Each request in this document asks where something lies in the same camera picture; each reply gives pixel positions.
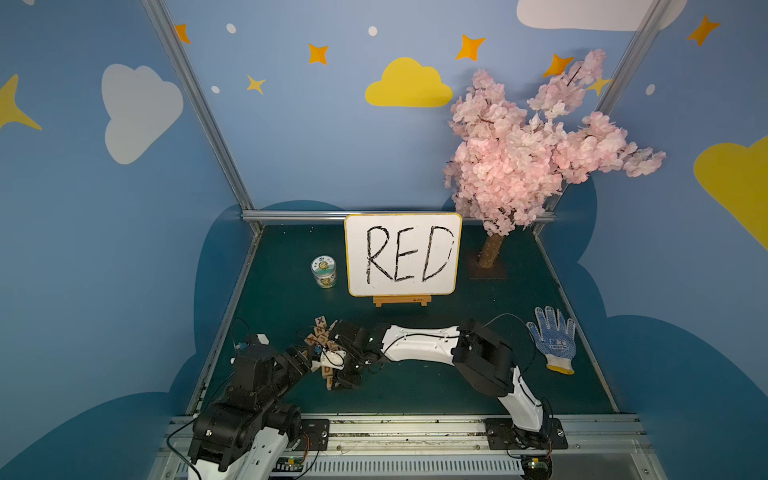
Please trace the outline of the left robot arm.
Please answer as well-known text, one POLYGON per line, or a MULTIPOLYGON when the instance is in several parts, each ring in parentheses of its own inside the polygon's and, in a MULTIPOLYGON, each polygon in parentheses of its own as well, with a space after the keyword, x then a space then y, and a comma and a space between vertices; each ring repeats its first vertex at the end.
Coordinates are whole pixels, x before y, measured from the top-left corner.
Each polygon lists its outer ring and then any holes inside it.
POLYGON ((231 361, 232 374, 223 393, 187 425, 192 429, 188 453, 170 450, 187 466, 191 479, 230 479, 240 473, 243 459, 262 455, 260 475, 267 479, 277 458, 299 438, 308 445, 300 408, 284 396, 312 369, 310 346, 277 352, 263 337, 251 335, 231 361))

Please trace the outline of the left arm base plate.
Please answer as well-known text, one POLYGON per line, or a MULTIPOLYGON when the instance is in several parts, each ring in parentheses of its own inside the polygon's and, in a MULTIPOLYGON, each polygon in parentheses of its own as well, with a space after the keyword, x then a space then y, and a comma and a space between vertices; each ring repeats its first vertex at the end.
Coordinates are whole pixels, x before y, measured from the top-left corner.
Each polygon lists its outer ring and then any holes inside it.
POLYGON ((326 451, 330 439, 330 421, 325 418, 303 418, 298 436, 288 443, 289 451, 326 451))

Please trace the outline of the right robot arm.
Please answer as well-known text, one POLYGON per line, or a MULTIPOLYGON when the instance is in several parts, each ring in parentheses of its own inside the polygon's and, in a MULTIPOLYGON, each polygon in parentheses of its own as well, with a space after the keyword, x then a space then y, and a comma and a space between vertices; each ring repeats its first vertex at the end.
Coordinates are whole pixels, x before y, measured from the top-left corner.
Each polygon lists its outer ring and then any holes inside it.
POLYGON ((373 366, 424 361, 452 366, 479 393, 494 397, 509 413, 512 442, 522 449, 547 449, 553 422, 526 384, 511 346, 473 321, 440 329, 383 325, 373 330, 338 321, 328 339, 345 355, 332 360, 334 389, 354 388, 373 366))

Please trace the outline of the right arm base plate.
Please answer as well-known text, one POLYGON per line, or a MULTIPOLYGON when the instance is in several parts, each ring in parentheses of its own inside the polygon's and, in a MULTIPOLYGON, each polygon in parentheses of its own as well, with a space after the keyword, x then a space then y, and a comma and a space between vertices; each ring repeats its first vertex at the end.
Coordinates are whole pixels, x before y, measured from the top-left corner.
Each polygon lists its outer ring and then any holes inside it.
POLYGON ((565 431, 558 418, 545 417, 539 431, 516 426, 510 418, 487 418, 485 433, 491 450, 566 450, 565 431))

